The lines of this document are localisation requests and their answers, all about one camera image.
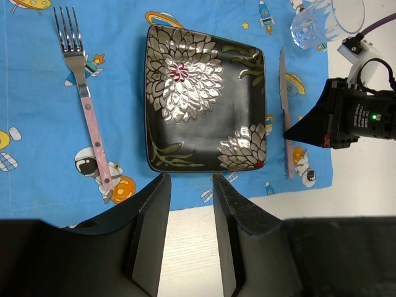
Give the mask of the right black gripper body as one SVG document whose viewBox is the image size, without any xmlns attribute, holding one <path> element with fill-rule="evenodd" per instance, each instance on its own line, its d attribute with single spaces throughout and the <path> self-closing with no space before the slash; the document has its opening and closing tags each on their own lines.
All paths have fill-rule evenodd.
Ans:
<svg viewBox="0 0 396 297">
<path fill-rule="evenodd" d="M 395 92 L 369 95 L 345 79 L 328 79 L 316 105 L 283 136 L 329 149 L 348 148 L 360 137 L 395 140 Z"/>
</svg>

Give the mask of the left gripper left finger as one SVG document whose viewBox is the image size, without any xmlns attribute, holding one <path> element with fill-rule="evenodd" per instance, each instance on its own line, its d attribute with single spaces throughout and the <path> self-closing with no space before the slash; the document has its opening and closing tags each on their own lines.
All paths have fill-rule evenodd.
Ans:
<svg viewBox="0 0 396 297">
<path fill-rule="evenodd" d="M 143 190 L 79 223 L 1 221 L 2 296 L 156 296 L 171 199 L 160 174 Z"/>
</svg>

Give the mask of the fork with pink handle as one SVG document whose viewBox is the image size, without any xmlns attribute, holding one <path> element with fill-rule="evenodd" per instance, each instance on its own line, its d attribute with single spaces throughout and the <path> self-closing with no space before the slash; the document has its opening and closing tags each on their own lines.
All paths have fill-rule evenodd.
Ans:
<svg viewBox="0 0 396 297">
<path fill-rule="evenodd" d="M 104 190 L 109 191 L 113 188 L 113 182 L 85 76 L 87 60 L 75 9 L 60 6 L 54 7 L 53 11 L 62 55 L 75 78 L 102 185 Z"/>
</svg>

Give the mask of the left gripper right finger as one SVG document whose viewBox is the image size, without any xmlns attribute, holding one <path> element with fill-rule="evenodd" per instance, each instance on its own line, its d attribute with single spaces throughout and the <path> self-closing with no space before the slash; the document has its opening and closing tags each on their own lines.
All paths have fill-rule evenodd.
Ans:
<svg viewBox="0 0 396 297">
<path fill-rule="evenodd" d="M 225 296 L 394 296 L 395 218 L 281 220 L 213 176 Z"/>
</svg>

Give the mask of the knife with pink handle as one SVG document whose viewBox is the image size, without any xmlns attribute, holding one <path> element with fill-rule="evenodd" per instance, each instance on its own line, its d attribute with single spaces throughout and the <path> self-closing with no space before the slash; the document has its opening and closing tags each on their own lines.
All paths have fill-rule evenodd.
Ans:
<svg viewBox="0 0 396 297">
<path fill-rule="evenodd" d="M 283 111 L 283 131 L 286 132 L 291 127 L 291 114 L 288 106 L 288 92 L 286 82 L 286 66 L 285 66 L 285 52 L 284 48 L 280 51 L 280 63 L 279 63 L 279 86 L 280 86 L 280 100 L 281 109 Z M 285 145 L 285 168 L 286 176 L 288 178 L 294 178 L 294 165 L 293 165 L 293 147 L 291 140 L 284 139 Z"/>
</svg>

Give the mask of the black floral square plate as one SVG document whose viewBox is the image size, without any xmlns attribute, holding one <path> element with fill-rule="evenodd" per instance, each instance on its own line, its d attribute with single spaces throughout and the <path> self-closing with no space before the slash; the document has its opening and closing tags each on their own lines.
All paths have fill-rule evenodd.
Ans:
<svg viewBox="0 0 396 297">
<path fill-rule="evenodd" d="M 261 49 L 152 25 L 145 50 L 149 167 L 162 173 L 249 171 L 266 163 Z"/>
</svg>

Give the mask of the blue space-print cloth placemat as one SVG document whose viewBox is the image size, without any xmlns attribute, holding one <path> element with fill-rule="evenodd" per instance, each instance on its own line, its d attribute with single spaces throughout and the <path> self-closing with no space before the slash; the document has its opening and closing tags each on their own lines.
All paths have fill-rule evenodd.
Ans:
<svg viewBox="0 0 396 297">
<path fill-rule="evenodd" d="M 87 81 L 109 161 L 138 189 L 155 173 L 145 156 L 143 60 L 151 24 L 184 27 L 247 43 L 264 52 L 267 161 L 232 173 L 248 197 L 329 187 L 330 152 L 304 145 L 309 173 L 289 179 L 282 152 L 279 55 L 285 54 L 294 119 L 315 104 L 327 55 L 295 46 L 288 1 L 267 1 L 274 24 L 262 27 L 258 1 L 42 1 L 41 10 L 1 2 L 1 216 L 74 225 L 110 207 L 97 182 L 81 175 L 75 155 L 91 144 L 72 75 L 61 54 L 54 12 L 74 7 L 90 69 Z"/>
</svg>

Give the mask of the clear plastic cup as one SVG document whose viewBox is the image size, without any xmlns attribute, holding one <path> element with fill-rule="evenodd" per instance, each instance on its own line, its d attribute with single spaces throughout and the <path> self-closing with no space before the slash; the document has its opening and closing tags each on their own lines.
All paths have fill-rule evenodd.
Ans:
<svg viewBox="0 0 396 297">
<path fill-rule="evenodd" d="M 354 36 L 365 21 L 362 0 L 292 1 L 295 16 L 290 32 L 294 44 L 309 48 Z"/>
</svg>

